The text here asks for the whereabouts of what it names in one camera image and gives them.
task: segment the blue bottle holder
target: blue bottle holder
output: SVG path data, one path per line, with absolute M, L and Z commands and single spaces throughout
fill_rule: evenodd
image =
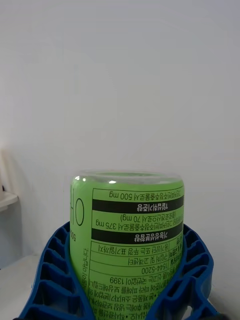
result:
M 183 234 L 181 264 L 145 320 L 180 320 L 188 306 L 192 307 L 188 320 L 217 314 L 208 302 L 213 258 L 201 238 L 186 225 Z M 53 234 L 42 252 L 34 285 L 20 319 L 95 320 L 71 265 L 69 241 L 68 222 Z

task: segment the white wall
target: white wall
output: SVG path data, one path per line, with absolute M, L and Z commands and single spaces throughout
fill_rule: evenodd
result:
M 20 198 L 0 213 L 2 264 L 69 219 L 79 170 L 175 171 L 185 223 L 215 261 L 212 298 L 239 317 L 239 12 L 231 0 L 0 0 L 0 163 Z

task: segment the white shelf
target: white shelf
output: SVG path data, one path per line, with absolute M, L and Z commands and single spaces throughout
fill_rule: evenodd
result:
M 2 195 L 3 198 L 0 200 L 0 212 L 6 210 L 9 205 L 18 201 L 18 196 L 16 194 L 3 191 Z

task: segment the bottle label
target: bottle label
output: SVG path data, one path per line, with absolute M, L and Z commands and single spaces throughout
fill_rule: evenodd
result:
M 144 320 L 182 258 L 183 182 L 74 180 L 70 206 L 71 262 L 96 320 Z

